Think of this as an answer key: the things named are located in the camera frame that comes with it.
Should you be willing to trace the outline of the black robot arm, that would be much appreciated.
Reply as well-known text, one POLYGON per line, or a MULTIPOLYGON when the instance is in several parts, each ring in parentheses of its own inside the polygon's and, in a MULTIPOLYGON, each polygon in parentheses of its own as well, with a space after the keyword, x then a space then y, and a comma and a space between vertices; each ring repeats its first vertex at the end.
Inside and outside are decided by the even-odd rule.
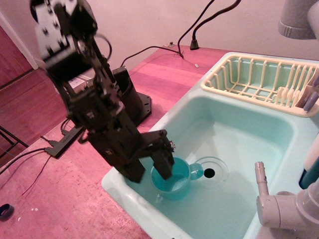
POLYGON ((163 179, 172 175, 173 144, 165 130, 141 133, 151 98, 138 93, 125 67, 110 68, 95 41, 98 26, 85 0, 32 0, 36 37, 48 77, 67 117, 87 131, 93 148, 124 177, 139 183, 142 158, 153 160, 163 179))

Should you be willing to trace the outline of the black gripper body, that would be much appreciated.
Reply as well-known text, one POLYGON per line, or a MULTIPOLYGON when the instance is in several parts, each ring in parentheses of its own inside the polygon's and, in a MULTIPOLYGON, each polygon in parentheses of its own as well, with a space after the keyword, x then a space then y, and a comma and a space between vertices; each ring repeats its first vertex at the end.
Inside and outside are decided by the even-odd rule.
POLYGON ((126 112, 84 112, 78 116, 78 124, 88 130, 84 141, 121 173, 121 160, 131 161, 151 157, 160 145, 168 143, 166 130, 140 133, 126 112))

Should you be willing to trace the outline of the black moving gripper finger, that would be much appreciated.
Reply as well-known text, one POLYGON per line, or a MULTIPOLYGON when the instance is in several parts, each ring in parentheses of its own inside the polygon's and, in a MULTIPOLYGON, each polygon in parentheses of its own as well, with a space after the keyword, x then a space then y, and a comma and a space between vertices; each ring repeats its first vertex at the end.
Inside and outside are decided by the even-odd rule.
POLYGON ((174 143, 169 141, 160 145, 151 153, 151 158, 154 162, 153 166, 164 180, 172 176, 172 167, 174 165, 172 153, 174 152, 174 148, 174 143))

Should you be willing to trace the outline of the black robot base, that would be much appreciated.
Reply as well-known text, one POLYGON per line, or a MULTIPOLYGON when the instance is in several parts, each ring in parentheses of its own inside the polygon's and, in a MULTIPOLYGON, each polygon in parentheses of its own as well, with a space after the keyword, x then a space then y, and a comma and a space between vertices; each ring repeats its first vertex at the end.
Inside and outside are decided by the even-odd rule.
POLYGON ((152 113, 150 96, 136 91, 125 66, 113 70, 112 73, 119 86, 126 113, 135 126, 139 126, 152 113))

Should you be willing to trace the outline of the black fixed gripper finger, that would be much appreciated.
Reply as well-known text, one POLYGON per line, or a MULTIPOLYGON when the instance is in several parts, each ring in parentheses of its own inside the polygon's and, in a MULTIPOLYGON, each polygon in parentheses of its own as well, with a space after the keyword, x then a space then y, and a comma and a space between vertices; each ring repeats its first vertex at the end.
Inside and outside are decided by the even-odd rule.
POLYGON ((140 183, 144 172, 145 168, 139 159, 121 160, 121 174, 130 181, 140 183))

